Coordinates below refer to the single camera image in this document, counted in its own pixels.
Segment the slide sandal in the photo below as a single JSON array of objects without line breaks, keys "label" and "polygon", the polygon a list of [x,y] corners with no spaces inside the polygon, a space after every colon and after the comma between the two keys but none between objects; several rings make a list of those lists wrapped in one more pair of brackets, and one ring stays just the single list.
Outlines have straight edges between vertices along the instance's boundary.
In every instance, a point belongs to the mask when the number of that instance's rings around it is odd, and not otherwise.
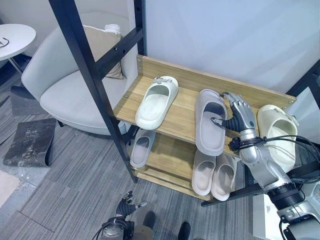
[{"label": "slide sandal", "polygon": [[[286,114],[275,105],[261,107],[257,114],[260,137],[274,138],[283,135],[297,135],[297,120]],[[295,165],[295,143],[290,141],[270,141],[265,144],[270,151],[273,160],[287,173]]]},{"label": "slide sandal", "polygon": [[237,171],[236,160],[227,154],[216,157],[216,166],[213,173],[211,193],[220,200],[226,201],[235,185]]},{"label": "slide sandal", "polygon": [[135,135],[133,149],[130,158],[131,166],[142,168],[148,159],[152,145],[156,137],[155,131],[139,129]]},{"label": "slide sandal", "polygon": [[192,171],[192,188],[195,193],[205,196],[210,193],[212,178],[216,167],[216,157],[196,150]]},{"label": "slide sandal", "polygon": [[217,92],[204,89],[195,102],[195,144],[203,154],[219,156],[224,151],[226,130],[215,125],[212,117],[226,120],[227,109]]},{"label": "slide sandal", "polygon": [[158,128],[178,94],[178,82],[171,76],[156,77],[136,111],[135,122],[146,130]]}]

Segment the person's foot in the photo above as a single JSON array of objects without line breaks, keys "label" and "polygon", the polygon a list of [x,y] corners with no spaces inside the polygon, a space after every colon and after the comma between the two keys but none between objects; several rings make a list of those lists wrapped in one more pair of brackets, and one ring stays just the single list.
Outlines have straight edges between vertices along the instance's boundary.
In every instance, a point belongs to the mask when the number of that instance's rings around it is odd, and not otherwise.
[{"label": "person's foot", "polygon": [[191,226],[188,222],[182,223],[178,234],[178,240],[189,240]]},{"label": "person's foot", "polygon": [[143,220],[143,224],[146,227],[149,227],[151,229],[153,229],[154,225],[155,225],[155,221],[156,221],[156,215],[153,211],[149,211]]}]

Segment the wooden shoe rack shelf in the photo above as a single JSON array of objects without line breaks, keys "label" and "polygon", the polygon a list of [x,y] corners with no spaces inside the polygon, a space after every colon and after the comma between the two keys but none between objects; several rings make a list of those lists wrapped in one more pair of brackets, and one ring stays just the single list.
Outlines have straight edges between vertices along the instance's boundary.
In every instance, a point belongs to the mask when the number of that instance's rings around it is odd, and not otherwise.
[{"label": "wooden shoe rack shelf", "polygon": [[[233,92],[241,95],[257,116],[259,108],[272,104],[282,109],[296,98],[262,87],[196,71],[175,64],[159,61],[147,56],[137,56],[138,77],[120,102],[113,109],[118,120],[135,125],[136,111],[147,88],[157,76],[172,76],[179,84],[177,97],[173,101],[157,132],[147,163],[134,168],[133,174],[144,180],[174,189],[190,196],[208,201],[212,196],[197,195],[191,185],[194,155],[196,152],[195,102],[203,89],[212,89],[219,94]],[[232,116],[229,103],[225,100],[228,116]],[[224,152],[236,156],[229,149],[229,142],[238,133],[227,130]]]}]

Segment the white table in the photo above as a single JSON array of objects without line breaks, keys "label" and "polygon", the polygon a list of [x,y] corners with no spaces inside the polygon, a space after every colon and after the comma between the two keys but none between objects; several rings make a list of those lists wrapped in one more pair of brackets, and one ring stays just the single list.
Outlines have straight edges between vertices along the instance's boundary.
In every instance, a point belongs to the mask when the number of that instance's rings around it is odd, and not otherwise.
[{"label": "white table", "polygon": [[23,24],[1,24],[0,25],[0,61],[8,59],[15,69],[22,74],[22,70],[13,59],[14,56],[24,52],[36,38],[36,31]]}]

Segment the beige pillow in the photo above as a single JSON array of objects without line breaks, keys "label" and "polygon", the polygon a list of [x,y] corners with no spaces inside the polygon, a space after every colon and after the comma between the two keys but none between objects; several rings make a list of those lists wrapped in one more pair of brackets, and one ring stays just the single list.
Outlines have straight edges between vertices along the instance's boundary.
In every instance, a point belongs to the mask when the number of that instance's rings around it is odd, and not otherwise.
[{"label": "beige pillow", "polygon": [[[83,26],[86,38],[88,39],[89,46],[94,58],[98,61],[105,55],[117,42],[121,40],[120,33],[105,32],[92,26]],[[118,62],[106,75],[107,78],[124,79],[121,69],[121,63]]]}]

